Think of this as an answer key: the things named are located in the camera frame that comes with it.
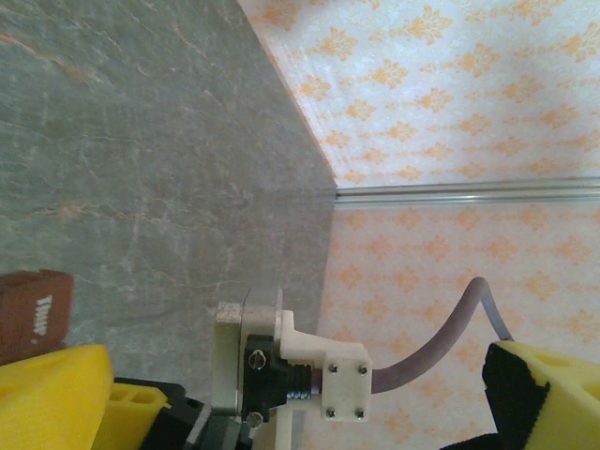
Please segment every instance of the black screw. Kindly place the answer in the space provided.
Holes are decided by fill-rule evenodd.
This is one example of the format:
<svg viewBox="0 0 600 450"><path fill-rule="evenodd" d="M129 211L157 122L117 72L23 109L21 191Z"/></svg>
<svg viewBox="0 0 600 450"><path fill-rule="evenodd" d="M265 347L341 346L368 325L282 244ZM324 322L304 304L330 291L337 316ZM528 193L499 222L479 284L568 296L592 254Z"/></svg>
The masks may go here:
<svg viewBox="0 0 600 450"><path fill-rule="evenodd" d="M255 350L247 359L247 364L254 370L260 370L266 365L266 356L263 351Z"/></svg>

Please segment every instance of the patterned wallpaper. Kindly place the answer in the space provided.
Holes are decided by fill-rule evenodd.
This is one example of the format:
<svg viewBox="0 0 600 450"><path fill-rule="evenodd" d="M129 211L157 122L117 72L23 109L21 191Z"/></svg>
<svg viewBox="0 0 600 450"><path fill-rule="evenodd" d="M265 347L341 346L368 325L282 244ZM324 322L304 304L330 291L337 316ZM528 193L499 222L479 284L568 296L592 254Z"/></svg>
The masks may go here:
<svg viewBox="0 0 600 450"><path fill-rule="evenodd" d="M338 210L319 334L408 356L486 277L515 339L600 363L600 203ZM437 449L494 431L481 381L495 335L480 307L422 378L372 400L367 424L307 420L305 450Z"/></svg>
<svg viewBox="0 0 600 450"><path fill-rule="evenodd" d="M341 188L600 174L596 0L240 0Z"/></svg>

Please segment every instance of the marble surface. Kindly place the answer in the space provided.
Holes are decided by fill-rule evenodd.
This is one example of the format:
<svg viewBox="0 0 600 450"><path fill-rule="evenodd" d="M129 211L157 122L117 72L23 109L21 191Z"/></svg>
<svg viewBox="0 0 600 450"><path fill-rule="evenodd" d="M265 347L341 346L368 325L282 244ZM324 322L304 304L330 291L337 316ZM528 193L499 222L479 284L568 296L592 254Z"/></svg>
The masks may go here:
<svg viewBox="0 0 600 450"><path fill-rule="evenodd" d="M212 314L319 316L335 186L234 0L0 7L0 272L76 276L69 344L207 399Z"/></svg>

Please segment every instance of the gray cable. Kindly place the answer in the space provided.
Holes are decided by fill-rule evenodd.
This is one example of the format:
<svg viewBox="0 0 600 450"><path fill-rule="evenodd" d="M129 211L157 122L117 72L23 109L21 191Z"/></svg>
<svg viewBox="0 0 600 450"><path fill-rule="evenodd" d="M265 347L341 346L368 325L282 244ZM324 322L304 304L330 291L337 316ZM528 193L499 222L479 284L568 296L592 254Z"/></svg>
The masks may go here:
<svg viewBox="0 0 600 450"><path fill-rule="evenodd" d="M487 317L500 340L513 340L485 278L471 280L450 317L442 328L423 347L393 366L373 370L372 394L391 391L410 383L433 368L457 343L481 302Z"/></svg>

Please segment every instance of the hex bolt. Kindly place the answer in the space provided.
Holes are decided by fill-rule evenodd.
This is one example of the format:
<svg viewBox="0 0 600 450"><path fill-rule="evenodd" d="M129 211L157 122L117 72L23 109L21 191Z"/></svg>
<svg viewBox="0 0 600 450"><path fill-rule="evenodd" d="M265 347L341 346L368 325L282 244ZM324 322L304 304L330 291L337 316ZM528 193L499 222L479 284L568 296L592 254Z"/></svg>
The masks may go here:
<svg viewBox="0 0 600 450"><path fill-rule="evenodd" d="M266 356L263 351L255 350L248 357L247 364L254 370L260 370L266 365Z"/></svg>
<svg viewBox="0 0 600 450"><path fill-rule="evenodd" d="M249 412L246 417L246 422L251 428L258 428L263 424L263 415L259 412Z"/></svg>

